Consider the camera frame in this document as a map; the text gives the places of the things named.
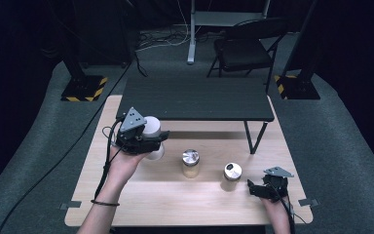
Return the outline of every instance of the bracelet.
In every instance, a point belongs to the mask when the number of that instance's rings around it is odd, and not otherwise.
[[[118,206],[120,206],[119,203],[102,203],[102,202],[98,202],[96,200],[91,200],[91,202],[94,203],[94,204],[97,204],[97,205],[107,206],[107,207],[118,207]]]

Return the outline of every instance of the chair seat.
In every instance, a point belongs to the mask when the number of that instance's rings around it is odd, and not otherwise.
[[[273,63],[259,40],[216,40],[214,49],[221,55],[220,66],[225,71],[264,68],[270,67]]]

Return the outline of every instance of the black stand base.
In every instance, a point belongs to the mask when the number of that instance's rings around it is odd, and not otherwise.
[[[94,101],[102,94],[106,77],[86,76],[86,82],[71,81],[62,93],[61,100],[67,101]]]
[[[275,76],[282,99],[320,99],[314,84],[296,76]]]

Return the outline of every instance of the black chair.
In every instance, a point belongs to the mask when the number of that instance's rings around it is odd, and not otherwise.
[[[207,77],[215,69],[218,69],[218,76],[221,77],[222,70],[248,70],[245,74],[248,75],[253,69],[270,67],[266,83],[267,93],[278,44],[287,29],[288,20],[282,18],[248,20],[228,27],[224,38],[214,41],[216,57]],[[268,49],[260,42],[260,39],[266,38],[277,38]]]

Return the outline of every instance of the gray carpet floor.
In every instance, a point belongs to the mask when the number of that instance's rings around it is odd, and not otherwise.
[[[274,74],[282,73],[297,36],[284,37]],[[214,57],[212,40],[198,43],[193,65],[186,64],[187,52],[188,42],[137,54],[149,77],[205,79]],[[90,66],[84,71],[108,77],[100,99],[60,101],[70,79],[64,64],[60,63],[54,70],[33,127],[1,174],[0,225],[22,195],[56,165],[19,203],[2,233],[77,231],[64,224],[66,211],[59,206],[72,197],[99,118],[98,110],[108,94],[123,92],[128,78],[141,76],[135,62],[127,71],[120,66]],[[239,78],[243,73],[229,75]],[[266,75],[267,70],[253,71],[249,78]],[[314,76],[313,83],[320,100],[283,100],[273,80],[269,91],[305,192],[309,198],[320,201],[320,205],[313,208],[314,221],[297,225],[296,233],[374,233],[374,155],[337,93],[320,77]],[[133,230],[154,233],[152,229]],[[135,233],[133,230],[123,229],[122,233]],[[249,233],[249,230],[234,232]]]

